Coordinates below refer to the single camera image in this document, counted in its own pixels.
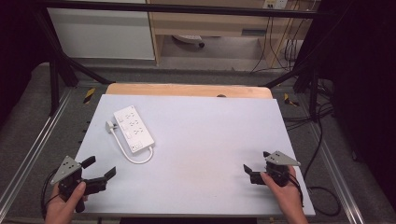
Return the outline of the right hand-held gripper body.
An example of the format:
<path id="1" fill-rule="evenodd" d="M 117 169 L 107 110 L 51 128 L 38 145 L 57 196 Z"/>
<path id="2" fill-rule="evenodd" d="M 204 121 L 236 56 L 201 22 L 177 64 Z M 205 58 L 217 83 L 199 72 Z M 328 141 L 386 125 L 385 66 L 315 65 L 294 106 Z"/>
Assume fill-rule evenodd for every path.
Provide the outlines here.
<path id="1" fill-rule="evenodd" d="M 301 165 L 297 160 L 280 151 L 271 153 L 269 157 L 265 158 L 265 161 L 265 173 L 267 173 L 280 187 L 285 187 L 290 181 L 289 166 Z"/>

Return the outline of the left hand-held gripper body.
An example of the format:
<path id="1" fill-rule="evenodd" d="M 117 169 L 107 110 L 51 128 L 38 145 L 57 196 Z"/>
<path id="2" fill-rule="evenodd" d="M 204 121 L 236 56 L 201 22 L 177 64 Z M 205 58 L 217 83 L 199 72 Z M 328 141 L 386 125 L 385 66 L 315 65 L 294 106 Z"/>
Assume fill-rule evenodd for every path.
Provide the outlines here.
<path id="1" fill-rule="evenodd" d="M 86 183 L 85 196 L 106 190 L 108 180 L 104 176 L 84 179 L 82 177 L 82 170 L 83 168 L 80 162 L 75 161 L 69 156 L 66 156 L 61 162 L 50 183 L 51 185 L 58 184 L 62 199 L 67 201 L 80 182 Z"/>

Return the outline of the white power strip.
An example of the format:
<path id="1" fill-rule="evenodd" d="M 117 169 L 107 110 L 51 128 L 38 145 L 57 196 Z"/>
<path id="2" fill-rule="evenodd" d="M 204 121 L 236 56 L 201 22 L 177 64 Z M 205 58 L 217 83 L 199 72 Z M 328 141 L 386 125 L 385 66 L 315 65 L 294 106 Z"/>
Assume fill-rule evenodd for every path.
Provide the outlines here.
<path id="1" fill-rule="evenodd" d="M 132 105 L 114 112 L 113 115 L 133 153 L 154 145 L 148 128 Z"/>

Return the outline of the person's right hand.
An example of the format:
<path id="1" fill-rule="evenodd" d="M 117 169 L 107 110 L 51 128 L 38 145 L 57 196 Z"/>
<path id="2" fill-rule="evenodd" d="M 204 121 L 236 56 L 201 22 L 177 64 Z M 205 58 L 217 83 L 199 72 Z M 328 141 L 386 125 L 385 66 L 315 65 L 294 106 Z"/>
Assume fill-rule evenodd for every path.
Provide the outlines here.
<path id="1" fill-rule="evenodd" d="M 290 213 L 304 212 L 299 190 L 293 184 L 280 187 L 268 174 L 261 173 L 261 177 L 266 186 L 275 195 L 279 208 L 285 216 Z"/>

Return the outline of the person's left hand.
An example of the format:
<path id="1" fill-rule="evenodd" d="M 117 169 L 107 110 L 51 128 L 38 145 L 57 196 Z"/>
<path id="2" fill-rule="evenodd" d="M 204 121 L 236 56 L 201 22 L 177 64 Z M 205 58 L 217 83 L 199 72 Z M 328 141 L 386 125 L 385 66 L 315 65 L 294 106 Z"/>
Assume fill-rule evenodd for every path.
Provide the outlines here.
<path id="1" fill-rule="evenodd" d="M 51 193 L 52 200 L 47 205 L 45 224 L 71 224 L 79 200 L 87 200 L 87 197 L 84 195 L 85 189 L 86 183 L 79 183 L 65 202 L 59 196 L 59 187 L 55 184 Z"/>

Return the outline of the black metal stand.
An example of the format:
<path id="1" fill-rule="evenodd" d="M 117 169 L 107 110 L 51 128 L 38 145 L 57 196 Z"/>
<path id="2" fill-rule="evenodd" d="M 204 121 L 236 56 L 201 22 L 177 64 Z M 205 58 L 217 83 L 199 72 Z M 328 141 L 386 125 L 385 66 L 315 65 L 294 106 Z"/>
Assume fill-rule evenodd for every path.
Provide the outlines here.
<path id="1" fill-rule="evenodd" d="M 56 35 L 55 29 L 50 20 L 50 15 L 46 9 L 39 8 L 33 13 L 33 16 L 38 28 L 45 37 L 46 46 L 48 47 L 51 93 L 49 114 L 51 116 L 54 115 L 60 107 L 59 78 L 63 80 L 67 87 L 76 87 L 78 85 L 78 78 L 75 74 L 75 69 L 101 84 L 112 84 L 111 80 L 100 77 L 66 55 Z"/>
<path id="2" fill-rule="evenodd" d="M 305 62 L 295 65 L 291 71 L 264 84 L 264 87 L 271 89 L 294 76 L 297 76 L 297 80 L 293 86 L 296 93 L 302 93 L 307 88 L 310 89 L 308 115 L 314 122 L 317 122 L 318 65 L 316 63 Z"/>

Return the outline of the wooden table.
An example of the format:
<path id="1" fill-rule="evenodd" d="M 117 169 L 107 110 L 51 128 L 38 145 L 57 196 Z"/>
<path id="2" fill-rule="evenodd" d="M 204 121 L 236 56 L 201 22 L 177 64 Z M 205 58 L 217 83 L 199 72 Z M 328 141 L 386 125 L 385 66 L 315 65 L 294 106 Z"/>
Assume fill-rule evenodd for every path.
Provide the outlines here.
<path id="1" fill-rule="evenodd" d="M 203 96 L 228 98 L 272 99 L 268 88 L 238 85 L 190 85 L 190 84 L 153 84 L 153 83 L 113 83 L 106 94 L 123 95 L 161 95 L 161 96 Z"/>

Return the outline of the black curtain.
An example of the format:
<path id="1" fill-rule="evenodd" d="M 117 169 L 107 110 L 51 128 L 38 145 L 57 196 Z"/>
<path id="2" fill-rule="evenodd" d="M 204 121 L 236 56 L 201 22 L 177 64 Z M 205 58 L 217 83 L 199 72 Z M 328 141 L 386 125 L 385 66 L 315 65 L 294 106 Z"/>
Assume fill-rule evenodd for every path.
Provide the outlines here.
<path id="1" fill-rule="evenodd" d="M 396 0 L 321 0 L 301 57 L 330 30 L 319 76 L 333 82 L 333 101 L 352 150 L 366 162 L 396 210 Z"/>
<path id="2" fill-rule="evenodd" d="M 47 60 L 29 0 L 0 0 L 0 125 Z"/>

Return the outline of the white cabinet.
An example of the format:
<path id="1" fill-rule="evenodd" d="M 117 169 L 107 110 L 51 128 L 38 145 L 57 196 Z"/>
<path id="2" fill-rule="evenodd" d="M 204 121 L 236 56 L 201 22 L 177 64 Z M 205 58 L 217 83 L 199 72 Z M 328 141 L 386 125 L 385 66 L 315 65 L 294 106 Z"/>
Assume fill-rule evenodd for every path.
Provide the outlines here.
<path id="1" fill-rule="evenodd" d="M 154 59 L 147 13 L 49 8 L 49 15 L 69 57 Z"/>

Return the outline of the white chair base with caster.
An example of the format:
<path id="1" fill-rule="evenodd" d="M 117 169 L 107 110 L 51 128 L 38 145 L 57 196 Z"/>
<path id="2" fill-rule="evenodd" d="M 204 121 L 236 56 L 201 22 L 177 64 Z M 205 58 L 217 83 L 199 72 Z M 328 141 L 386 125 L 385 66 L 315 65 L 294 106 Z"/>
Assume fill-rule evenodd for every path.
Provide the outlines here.
<path id="1" fill-rule="evenodd" d="M 174 35 L 174 38 L 184 43 L 197 44 L 200 48 L 205 46 L 203 39 L 199 35 Z"/>

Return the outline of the light wooden desk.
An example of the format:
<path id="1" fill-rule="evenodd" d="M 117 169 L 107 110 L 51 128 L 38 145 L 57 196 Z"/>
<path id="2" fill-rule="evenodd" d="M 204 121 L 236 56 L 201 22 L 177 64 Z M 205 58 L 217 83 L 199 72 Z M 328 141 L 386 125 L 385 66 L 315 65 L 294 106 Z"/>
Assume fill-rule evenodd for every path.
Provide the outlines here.
<path id="1" fill-rule="evenodd" d="M 320 0 L 288 0 L 285 10 L 314 11 Z M 264 0 L 147 0 L 149 4 L 208 7 L 263 8 Z M 247 36 L 257 37 L 267 65 L 280 65 L 281 48 L 287 40 L 302 41 L 311 20 L 260 18 L 248 16 L 150 12 L 151 31 L 155 37 L 166 35 Z"/>

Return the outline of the aluminium floor rail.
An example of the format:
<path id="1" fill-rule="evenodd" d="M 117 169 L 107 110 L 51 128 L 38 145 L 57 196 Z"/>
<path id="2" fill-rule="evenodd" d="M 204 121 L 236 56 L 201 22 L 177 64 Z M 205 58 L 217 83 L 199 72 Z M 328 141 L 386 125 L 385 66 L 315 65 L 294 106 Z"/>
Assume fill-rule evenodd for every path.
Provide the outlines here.
<path id="1" fill-rule="evenodd" d="M 309 125 L 315 140 L 318 143 L 318 154 L 321 157 L 322 163 L 326 168 L 327 174 L 332 181 L 332 185 L 337 193 L 339 201 L 343 206 L 346 217 L 350 224 L 365 224 L 365 220 L 361 214 L 352 193 L 347 185 L 347 182 L 339 168 L 334 155 L 331 153 L 329 144 L 325 137 L 322 136 L 322 130 L 317 123 Z"/>
<path id="2" fill-rule="evenodd" d="M 13 176 L 5 192 L 0 197 L 0 220 L 5 218 L 9 208 L 15 201 L 24 181 L 31 172 L 39 154 L 41 153 L 43 147 L 46 145 L 48 139 L 50 138 L 52 130 L 55 128 L 61 115 L 63 114 L 64 109 L 66 108 L 70 100 L 72 92 L 73 89 L 71 88 L 64 89 L 62 97 L 59 101 L 59 107 L 55 110 L 54 114 L 49 116 L 49 118 L 47 119 L 45 125 L 43 126 L 38 137 L 30 147 L 16 174 Z"/>

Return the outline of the white wall socket strip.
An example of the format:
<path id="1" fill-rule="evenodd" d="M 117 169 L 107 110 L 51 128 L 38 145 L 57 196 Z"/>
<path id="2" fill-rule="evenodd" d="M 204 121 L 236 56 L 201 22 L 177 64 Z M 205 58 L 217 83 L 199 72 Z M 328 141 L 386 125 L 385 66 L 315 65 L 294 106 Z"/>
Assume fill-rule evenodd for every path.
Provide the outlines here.
<path id="1" fill-rule="evenodd" d="M 284 9 L 288 3 L 288 0 L 264 0 L 263 8 L 268 9 Z"/>

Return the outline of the black metal frame bar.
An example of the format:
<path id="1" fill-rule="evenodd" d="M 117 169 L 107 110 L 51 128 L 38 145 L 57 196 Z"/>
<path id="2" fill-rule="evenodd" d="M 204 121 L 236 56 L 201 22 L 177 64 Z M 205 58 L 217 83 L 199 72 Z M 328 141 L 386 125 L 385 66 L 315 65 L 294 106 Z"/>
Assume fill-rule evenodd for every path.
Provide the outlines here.
<path id="1" fill-rule="evenodd" d="M 67 1 L 67 0 L 35 0 L 42 7 L 88 9 L 88 10 L 112 10 L 112 11 L 136 11 L 158 13 L 185 13 L 207 15 L 230 15 L 250 17 L 272 18 L 297 18 L 297 19 L 320 19 L 329 16 L 329 13 L 316 11 L 297 11 L 283 9 L 258 9 L 244 7 L 208 7 L 208 6 L 185 6 L 164 4 L 137 4 L 137 3 L 114 3 L 93 1 Z"/>

